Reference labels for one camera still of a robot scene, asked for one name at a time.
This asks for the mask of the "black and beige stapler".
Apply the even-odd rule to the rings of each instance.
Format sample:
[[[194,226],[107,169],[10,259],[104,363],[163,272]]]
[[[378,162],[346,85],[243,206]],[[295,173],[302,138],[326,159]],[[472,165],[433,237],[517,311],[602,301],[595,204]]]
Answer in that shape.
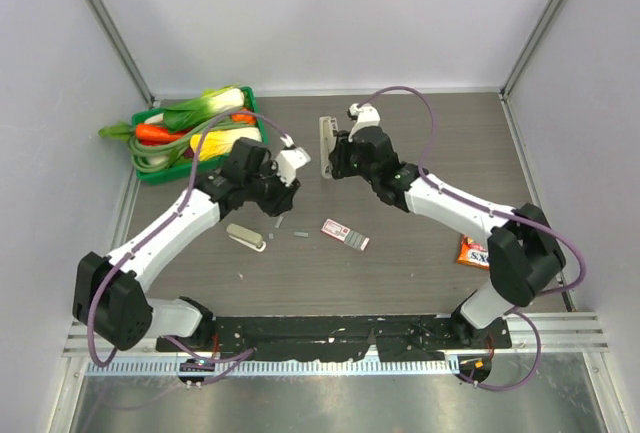
[[[333,178],[329,155],[335,149],[338,131],[338,122],[335,117],[322,116],[319,118],[320,172],[325,179]]]

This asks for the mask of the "small beige stapler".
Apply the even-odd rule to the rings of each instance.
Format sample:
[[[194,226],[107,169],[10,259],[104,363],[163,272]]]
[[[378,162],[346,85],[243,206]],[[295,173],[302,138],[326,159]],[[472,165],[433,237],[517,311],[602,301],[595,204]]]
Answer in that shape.
[[[255,252],[261,253],[266,249],[266,241],[264,240],[264,237],[253,230],[235,223],[230,223],[226,228],[226,233],[233,241],[236,241]]]

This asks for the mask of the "red white staple box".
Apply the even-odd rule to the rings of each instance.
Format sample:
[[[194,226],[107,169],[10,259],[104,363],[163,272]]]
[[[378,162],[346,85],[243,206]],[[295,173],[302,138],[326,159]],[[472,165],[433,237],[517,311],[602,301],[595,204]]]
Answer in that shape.
[[[370,243],[369,237],[332,219],[325,220],[321,232],[358,251],[364,251]]]

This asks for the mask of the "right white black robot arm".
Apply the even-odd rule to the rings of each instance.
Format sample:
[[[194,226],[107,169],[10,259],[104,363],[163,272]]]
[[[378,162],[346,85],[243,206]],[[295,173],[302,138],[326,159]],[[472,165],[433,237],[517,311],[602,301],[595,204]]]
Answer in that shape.
[[[351,133],[325,118],[320,135],[325,176],[359,177],[381,202],[435,220],[487,250],[487,282],[451,315],[451,333],[460,346],[477,346],[496,319],[528,306],[565,267],[565,256],[539,207],[494,205],[451,187],[401,161],[378,126]]]

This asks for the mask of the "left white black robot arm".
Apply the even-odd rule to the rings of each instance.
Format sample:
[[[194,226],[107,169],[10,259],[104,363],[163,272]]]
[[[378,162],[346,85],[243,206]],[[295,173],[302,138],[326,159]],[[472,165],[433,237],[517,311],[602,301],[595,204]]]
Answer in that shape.
[[[293,144],[272,156],[263,143],[238,139],[221,167],[198,175],[136,237],[105,256],[90,252],[80,260],[74,318],[119,351],[159,337],[175,338],[193,352],[208,348],[213,313],[187,297],[150,299],[149,288],[186,246],[244,204],[270,217],[290,211],[300,187],[297,172],[309,161]]]

